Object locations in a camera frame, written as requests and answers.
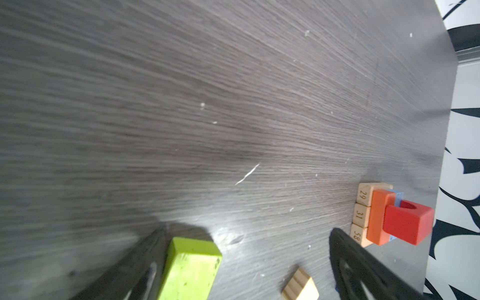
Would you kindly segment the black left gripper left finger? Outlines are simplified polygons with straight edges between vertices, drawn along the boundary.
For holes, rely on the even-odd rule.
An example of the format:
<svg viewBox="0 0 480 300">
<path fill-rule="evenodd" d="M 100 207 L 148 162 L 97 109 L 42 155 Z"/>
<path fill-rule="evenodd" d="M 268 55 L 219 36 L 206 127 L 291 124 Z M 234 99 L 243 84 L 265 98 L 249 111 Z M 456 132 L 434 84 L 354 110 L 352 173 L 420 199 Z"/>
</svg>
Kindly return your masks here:
<svg viewBox="0 0 480 300">
<path fill-rule="evenodd" d="M 73 300 L 156 300 L 167 251 L 166 231 L 158 228 Z"/>
</svg>

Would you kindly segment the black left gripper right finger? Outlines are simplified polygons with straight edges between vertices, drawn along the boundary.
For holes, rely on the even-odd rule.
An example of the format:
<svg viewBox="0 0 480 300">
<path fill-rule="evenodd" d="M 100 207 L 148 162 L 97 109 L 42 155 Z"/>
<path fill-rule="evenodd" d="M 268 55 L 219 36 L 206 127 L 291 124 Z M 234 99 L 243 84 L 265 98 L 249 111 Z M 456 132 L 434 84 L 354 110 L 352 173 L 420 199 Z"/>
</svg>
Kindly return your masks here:
<svg viewBox="0 0 480 300">
<path fill-rule="evenodd" d="M 424 296 L 390 271 L 342 229 L 329 236 L 332 272 L 342 300 L 422 300 Z"/>
</svg>

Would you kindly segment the green wood block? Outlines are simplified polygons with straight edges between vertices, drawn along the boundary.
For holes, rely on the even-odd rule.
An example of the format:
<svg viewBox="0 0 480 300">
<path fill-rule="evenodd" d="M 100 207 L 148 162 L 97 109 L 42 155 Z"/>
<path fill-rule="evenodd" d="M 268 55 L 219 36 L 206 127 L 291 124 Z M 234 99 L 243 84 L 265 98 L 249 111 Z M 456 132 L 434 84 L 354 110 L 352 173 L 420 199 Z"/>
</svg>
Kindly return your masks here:
<svg viewBox="0 0 480 300">
<path fill-rule="evenodd" d="M 168 247 L 160 300 L 207 300 L 223 256 L 212 241 L 174 237 Z"/>
</svg>

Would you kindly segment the natural wood bar block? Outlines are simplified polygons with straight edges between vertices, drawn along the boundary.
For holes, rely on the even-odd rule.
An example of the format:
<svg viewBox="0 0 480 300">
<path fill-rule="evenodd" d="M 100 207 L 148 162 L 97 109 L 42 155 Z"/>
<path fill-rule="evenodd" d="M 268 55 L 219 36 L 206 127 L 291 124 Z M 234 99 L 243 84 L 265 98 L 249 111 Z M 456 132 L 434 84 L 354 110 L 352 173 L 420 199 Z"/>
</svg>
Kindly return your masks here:
<svg viewBox="0 0 480 300">
<path fill-rule="evenodd" d="M 367 235 L 368 235 L 367 227 L 361 227 L 355 223 L 351 224 L 350 236 L 363 248 L 368 247 L 373 243 L 367 238 Z"/>
<path fill-rule="evenodd" d="M 374 190 L 392 190 L 393 185 L 385 182 L 361 182 L 357 190 L 356 202 L 360 205 L 370 207 Z"/>
<path fill-rule="evenodd" d="M 370 212 L 371 207 L 356 203 L 354 205 L 352 223 L 361 228 L 367 228 L 370 222 Z"/>
</svg>

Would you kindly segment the red arch wood block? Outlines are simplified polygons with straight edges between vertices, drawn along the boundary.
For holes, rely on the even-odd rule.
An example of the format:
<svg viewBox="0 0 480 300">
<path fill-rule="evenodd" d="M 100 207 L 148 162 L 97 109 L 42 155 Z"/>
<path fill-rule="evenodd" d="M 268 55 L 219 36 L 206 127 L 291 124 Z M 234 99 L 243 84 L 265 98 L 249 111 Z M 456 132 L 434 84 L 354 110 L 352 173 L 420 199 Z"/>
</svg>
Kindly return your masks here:
<svg viewBox="0 0 480 300">
<path fill-rule="evenodd" d="M 419 245 L 433 230 L 435 210 L 416 202 L 402 200 L 400 206 L 386 207 L 382 229 L 411 245 Z"/>
</svg>

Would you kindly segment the orange rectangular wood block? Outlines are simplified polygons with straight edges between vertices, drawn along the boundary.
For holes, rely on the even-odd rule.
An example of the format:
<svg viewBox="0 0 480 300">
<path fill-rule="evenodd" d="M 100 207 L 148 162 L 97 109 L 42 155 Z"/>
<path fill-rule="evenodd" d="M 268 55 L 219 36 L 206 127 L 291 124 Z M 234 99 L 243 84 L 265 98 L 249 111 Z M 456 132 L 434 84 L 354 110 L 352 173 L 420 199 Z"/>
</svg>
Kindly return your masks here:
<svg viewBox="0 0 480 300">
<path fill-rule="evenodd" d="M 378 246 L 385 245 L 390 241 L 390 234 L 384 231 L 383 225 L 385 221 L 386 208 L 388 206 L 394 206 L 395 201 L 395 192 L 377 189 L 372 193 L 367 239 Z"/>
</svg>

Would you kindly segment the light blue rectangular block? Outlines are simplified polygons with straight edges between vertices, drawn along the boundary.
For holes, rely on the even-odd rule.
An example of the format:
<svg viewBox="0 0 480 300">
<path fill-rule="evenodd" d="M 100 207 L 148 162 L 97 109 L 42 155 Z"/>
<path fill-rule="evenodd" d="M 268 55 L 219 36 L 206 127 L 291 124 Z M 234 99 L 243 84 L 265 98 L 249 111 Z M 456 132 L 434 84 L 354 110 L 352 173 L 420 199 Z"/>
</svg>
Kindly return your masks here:
<svg viewBox="0 0 480 300">
<path fill-rule="evenodd" d="M 394 190 L 394 189 L 389 189 L 388 191 L 390 191 L 390 192 L 392 192 L 392 193 L 395 194 L 394 206 L 400 207 L 400 206 L 401 206 L 401 201 L 404 200 L 405 193 L 404 193 L 404 192 L 397 191 L 397 190 Z M 389 242 L 390 242 L 390 241 L 394 241 L 394 240 L 396 240 L 396 239 L 397 239 L 396 236 L 390 235 L 390 237 L 389 237 Z"/>
</svg>

